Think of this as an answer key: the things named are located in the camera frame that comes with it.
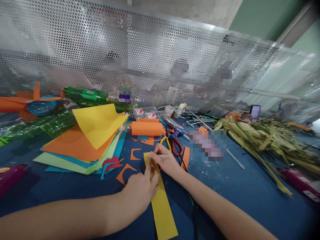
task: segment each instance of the green wall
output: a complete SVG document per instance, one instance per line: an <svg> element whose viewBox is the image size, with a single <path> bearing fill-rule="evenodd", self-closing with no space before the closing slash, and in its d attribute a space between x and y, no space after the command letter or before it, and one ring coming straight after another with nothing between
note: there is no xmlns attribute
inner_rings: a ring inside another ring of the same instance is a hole
<svg viewBox="0 0 320 240"><path fill-rule="evenodd" d="M315 53L320 57L320 19L315 21L311 27L292 46L292 49Z"/></svg>
<svg viewBox="0 0 320 240"><path fill-rule="evenodd" d="M229 29L276 41L304 4L302 0L243 0Z"/></svg>

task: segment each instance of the hand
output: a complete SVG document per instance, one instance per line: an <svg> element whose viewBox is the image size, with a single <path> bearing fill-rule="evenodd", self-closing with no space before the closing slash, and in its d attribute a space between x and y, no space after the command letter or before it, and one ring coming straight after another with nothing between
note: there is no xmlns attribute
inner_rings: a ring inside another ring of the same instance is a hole
<svg viewBox="0 0 320 240"><path fill-rule="evenodd" d="M130 211L132 211L130 213L126 212L126 214L132 214L133 220L138 218L147 209L160 188L157 186L159 173L153 168L154 175L150 179L151 170L151 160L149 160L144 174L138 173L132 175L127 185L121 191L124 195L122 198L128 201L127 204L130 206Z"/></svg>
<svg viewBox="0 0 320 240"><path fill-rule="evenodd" d="M167 154L169 155L168 159L160 158L157 154ZM183 171L183 169L179 166L177 160L174 158L172 152L167 149L162 144L158 143L154 152L150 152L153 160L156 161L162 168L162 170L168 174L170 177L175 176L178 172Z"/></svg>

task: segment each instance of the stack of colored paper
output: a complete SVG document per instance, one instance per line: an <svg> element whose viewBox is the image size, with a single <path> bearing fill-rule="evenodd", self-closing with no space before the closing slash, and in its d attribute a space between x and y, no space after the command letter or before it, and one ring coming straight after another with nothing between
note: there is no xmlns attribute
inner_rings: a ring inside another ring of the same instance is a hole
<svg viewBox="0 0 320 240"><path fill-rule="evenodd" d="M101 173L106 159L120 156L126 132L118 128L128 116L118 114L114 104L74 109L73 114L78 125L44 145L33 161L50 165L46 171Z"/></svg>

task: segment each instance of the table surface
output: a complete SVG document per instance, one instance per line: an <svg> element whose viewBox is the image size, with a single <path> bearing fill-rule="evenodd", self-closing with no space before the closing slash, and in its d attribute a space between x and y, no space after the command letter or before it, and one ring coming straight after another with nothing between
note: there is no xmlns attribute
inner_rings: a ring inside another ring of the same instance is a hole
<svg viewBox="0 0 320 240"><path fill-rule="evenodd" d="M7 114L0 118L0 122L15 118L14 114ZM195 130L186 126L185 130ZM143 159L143 153L154 150L150 146L133 141L127 135L120 159L122 164L130 164L138 171L144 172L143 160L131 161L132 148L141 148L135 151L135 157ZM16 166L28 164L27 174L23 176L1 199L0 217L6 214L37 206L56 200L81 199L113 194L124 187L116 180L122 170L118 168L105 175L105 180L100 180L100 175L83 175L79 173L45 172L47 165L33 162L40 155L39 150L51 138L41 134L28 141L12 142L0 148L0 166ZM179 138L182 146L189 146L183 137ZM190 157L188 171L201 182L234 203L251 217L262 224L279 239L306 239L313 230L314 223L318 220L318 205L302 195L295 188L281 180L294 194L293 198L282 194L274 181L260 164L229 137L225 139L229 151L245 166L242 169L228 154L222 161L204 161L201 157ZM125 181L136 172L130 169L123 174ZM171 177L161 172L165 189L168 195L172 214L178 229L179 236L175 239L193 239L193 207L189 195ZM203 211L198 212L199 239L224 238ZM148 209L126 229L105 237L105 239L155 239L156 232L153 221L151 204Z"/></svg>

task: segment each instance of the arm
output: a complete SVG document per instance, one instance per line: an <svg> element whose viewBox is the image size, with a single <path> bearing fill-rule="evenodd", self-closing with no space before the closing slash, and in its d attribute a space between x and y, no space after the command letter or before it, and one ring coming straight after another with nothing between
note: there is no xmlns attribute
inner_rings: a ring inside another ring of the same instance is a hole
<svg viewBox="0 0 320 240"><path fill-rule="evenodd" d="M168 154L170 158L162 159L157 154ZM276 239L275 236L240 208L185 172L179 166L172 153L163 145L157 144L155 151L151 152L150 155L163 171L192 195L228 240Z"/></svg>
<svg viewBox="0 0 320 240"><path fill-rule="evenodd" d="M145 174L132 175L119 193L62 200L28 208L0 218L4 239L91 239L113 234L130 225L148 207L159 187L159 174L150 180L151 161Z"/></svg>

